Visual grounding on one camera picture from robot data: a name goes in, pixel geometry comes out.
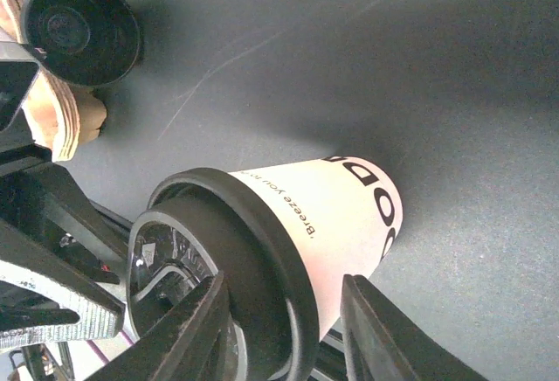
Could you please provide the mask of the black lid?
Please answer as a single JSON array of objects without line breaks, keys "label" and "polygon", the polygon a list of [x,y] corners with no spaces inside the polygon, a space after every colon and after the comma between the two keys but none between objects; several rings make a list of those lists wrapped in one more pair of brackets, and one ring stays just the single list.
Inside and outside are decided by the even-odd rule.
[{"label": "black lid", "polygon": [[128,315],[144,336],[203,279],[223,273],[230,312],[227,380],[305,380],[319,318],[302,259],[271,208],[211,168],[160,182],[128,242]]}]

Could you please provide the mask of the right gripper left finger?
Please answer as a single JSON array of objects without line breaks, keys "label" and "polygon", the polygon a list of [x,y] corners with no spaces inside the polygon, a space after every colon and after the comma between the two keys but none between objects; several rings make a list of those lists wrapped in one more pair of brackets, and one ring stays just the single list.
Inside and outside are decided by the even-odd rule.
[{"label": "right gripper left finger", "polygon": [[229,292],[224,274],[204,279],[134,346],[91,380],[221,380]]}]

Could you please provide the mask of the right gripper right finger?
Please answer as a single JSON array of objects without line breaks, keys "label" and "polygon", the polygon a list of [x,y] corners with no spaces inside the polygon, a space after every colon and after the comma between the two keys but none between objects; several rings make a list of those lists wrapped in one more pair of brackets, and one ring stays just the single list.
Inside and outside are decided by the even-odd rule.
[{"label": "right gripper right finger", "polygon": [[361,275],[343,276],[341,318],[349,380],[484,379]]}]

